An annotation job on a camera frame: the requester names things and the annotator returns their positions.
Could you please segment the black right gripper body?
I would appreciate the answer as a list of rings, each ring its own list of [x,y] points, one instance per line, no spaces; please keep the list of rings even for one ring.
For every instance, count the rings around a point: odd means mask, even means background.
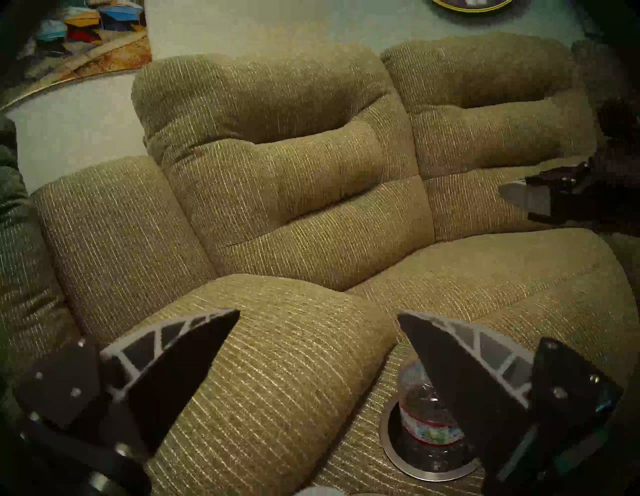
[[[609,99],[597,111],[607,140],[550,187],[550,222],[583,222],[639,235],[639,104]]]

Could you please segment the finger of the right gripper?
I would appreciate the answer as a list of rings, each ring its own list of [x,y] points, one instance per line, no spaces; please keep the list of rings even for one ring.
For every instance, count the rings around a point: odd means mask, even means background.
[[[587,220],[591,201],[584,190],[593,183],[591,172],[587,162],[543,170],[499,185],[499,196],[530,220]]]

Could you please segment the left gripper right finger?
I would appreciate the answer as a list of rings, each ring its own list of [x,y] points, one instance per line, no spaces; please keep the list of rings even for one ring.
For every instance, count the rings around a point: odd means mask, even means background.
[[[397,320],[485,480],[579,480],[609,440],[623,388],[562,341],[542,337],[532,352],[482,324]]]

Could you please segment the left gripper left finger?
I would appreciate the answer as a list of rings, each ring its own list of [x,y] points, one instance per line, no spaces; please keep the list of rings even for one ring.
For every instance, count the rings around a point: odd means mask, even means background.
[[[156,451],[239,317],[224,308],[165,320],[103,349],[80,337],[35,361],[15,399],[24,413],[87,443]]]

